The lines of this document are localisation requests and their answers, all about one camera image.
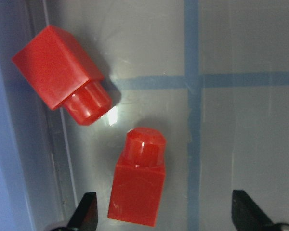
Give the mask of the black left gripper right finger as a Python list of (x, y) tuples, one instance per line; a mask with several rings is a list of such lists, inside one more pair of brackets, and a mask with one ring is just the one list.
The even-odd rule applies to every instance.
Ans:
[(289, 231), (289, 224), (274, 223), (244, 190), (232, 191), (231, 219), (238, 231)]

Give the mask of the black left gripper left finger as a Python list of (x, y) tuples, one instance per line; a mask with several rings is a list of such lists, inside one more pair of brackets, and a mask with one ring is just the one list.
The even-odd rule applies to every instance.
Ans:
[(50, 226), (46, 231), (95, 231), (98, 226), (96, 192), (86, 192), (65, 226)]

